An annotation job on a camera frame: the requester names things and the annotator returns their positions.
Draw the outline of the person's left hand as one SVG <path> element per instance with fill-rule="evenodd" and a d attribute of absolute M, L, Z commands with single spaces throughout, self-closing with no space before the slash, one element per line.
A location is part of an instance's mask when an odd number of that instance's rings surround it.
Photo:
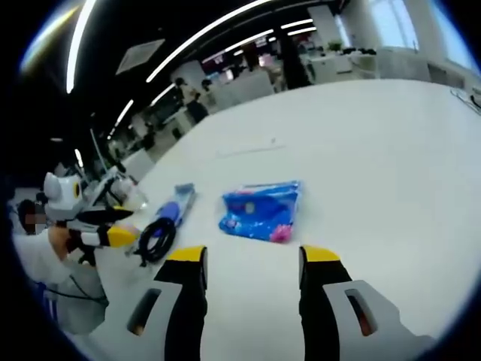
<path fill-rule="evenodd" d="M 48 228 L 47 234 L 54 253 L 61 261 L 65 261 L 68 255 L 76 249 L 68 228 L 51 226 Z"/>

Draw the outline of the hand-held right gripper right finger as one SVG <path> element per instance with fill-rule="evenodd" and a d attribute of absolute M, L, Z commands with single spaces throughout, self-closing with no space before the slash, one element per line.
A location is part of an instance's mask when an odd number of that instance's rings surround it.
<path fill-rule="evenodd" d="M 416 360 L 434 345 L 402 322 L 397 306 L 354 280 L 325 248 L 299 248 L 299 314 L 306 360 Z"/>

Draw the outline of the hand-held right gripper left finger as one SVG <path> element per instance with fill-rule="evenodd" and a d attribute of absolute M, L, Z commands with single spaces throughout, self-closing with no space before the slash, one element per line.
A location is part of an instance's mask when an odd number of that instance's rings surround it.
<path fill-rule="evenodd" d="M 200 360 L 207 315 L 207 247 L 175 250 L 133 292 L 126 329 L 135 360 Z"/>

